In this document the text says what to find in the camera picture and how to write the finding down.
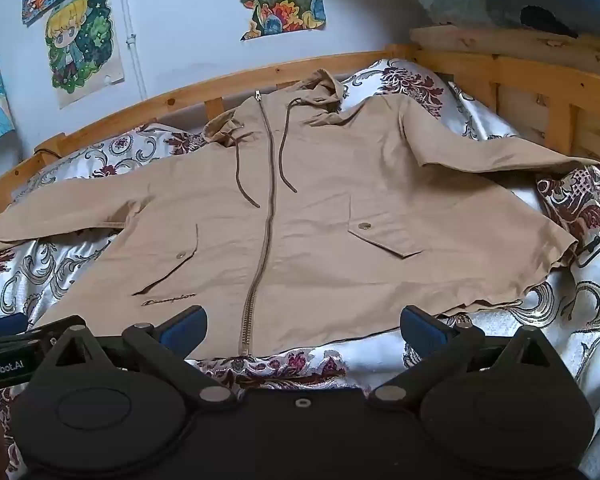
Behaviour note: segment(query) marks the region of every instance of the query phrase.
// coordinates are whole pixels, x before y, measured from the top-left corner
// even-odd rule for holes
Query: wall
[[[200,80],[274,62],[376,50],[407,42],[424,15],[408,0],[324,0],[327,25],[240,42],[251,11],[239,0],[129,0],[149,97]],[[110,0],[125,81],[60,110],[44,39],[48,12],[22,24],[21,0],[0,0],[0,66],[17,136],[0,139],[0,174],[58,132],[71,133],[134,104],[138,87],[125,44],[122,1]]]

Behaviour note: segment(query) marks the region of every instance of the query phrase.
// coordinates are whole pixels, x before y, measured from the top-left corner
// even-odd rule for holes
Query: bedsheet
[[[452,81],[404,60],[380,60],[344,80],[342,109],[374,94],[400,92],[461,136],[482,142],[518,133]],[[45,168],[14,197],[62,178],[102,178],[132,171],[162,156],[189,153],[203,145],[200,134],[159,124],[137,128]],[[531,207],[549,215],[586,246],[600,237],[600,170],[577,170],[562,179],[520,173],[500,182]],[[30,323],[56,301],[115,238],[116,232],[86,230],[24,244],[0,253],[0,316],[25,312]],[[444,319],[471,321],[488,335],[511,336],[522,325],[543,330],[557,348],[594,410],[600,408],[600,243],[580,268],[555,269],[524,299],[496,310]],[[586,262],[591,253],[579,261]],[[398,331],[318,348],[292,349],[266,359],[236,358],[190,362],[236,392],[249,387],[333,388],[366,392],[419,360]],[[10,404],[25,385],[0,391],[0,420],[10,449],[10,478],[25,468],[9,432]]]

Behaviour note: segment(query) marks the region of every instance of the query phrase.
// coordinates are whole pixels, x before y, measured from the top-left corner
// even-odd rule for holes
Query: drawstring
[[[242,196],[245,197],[249,202],[251,202],[252,205],[256,206],[257,208],[260,208],[260,204],[258,204],[253,198],[251,198],[247,194],[247,192],[244,190],[244,188],[242,187],[242,184],[240,182],[240,149],[238,148],[238,141],[235,140],[235,138],[234,138],[234,136],[232,136],[232,134],[226,134],[224,132],[220,132],[220,133],[226,137],[229,137],[235,144],[235,181],[238,184],[238,189],[242,193]]]
[[[284,182],[286,184],[286,186],[294,193],[297,193],[298,190],[295,187],[293,187],[291,185],[291,183],[286,179],[285,171],[282,169],[282,151],[285,149],[286,136],[289,133],[289,117],[291,115],[291,108],[293,106],[299,104],[300,101],[302,101],[302,98],[297,97],[297,98],[293,99],[286,106],[285,133],[282,135],[282,142],[280,143],[280,151],[278,152],[278,166],[280,167],[280,178],[282,179],[282,182]]]

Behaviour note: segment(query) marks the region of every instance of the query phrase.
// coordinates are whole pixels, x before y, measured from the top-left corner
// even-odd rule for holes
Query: pillow
[[[202,133],[190,134],[164,124],[149,124],[92,144],[39,171],[12,198],[18,202],[34,189],[68,178],[101,178],[128,173],[153,160],[194,152],[206,144]]]
[[[519,137],[509,123],[431,70],[403,59],[382,59],[343,82],[342,110],[371,95],[406,94],[452,132],[475,140]]]

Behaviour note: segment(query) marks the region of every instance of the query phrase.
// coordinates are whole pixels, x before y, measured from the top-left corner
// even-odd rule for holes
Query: blue gripper pad
[[[456,330],[415,306],[406,306],[400,314],[400,333],[421,359],[447,344]]]

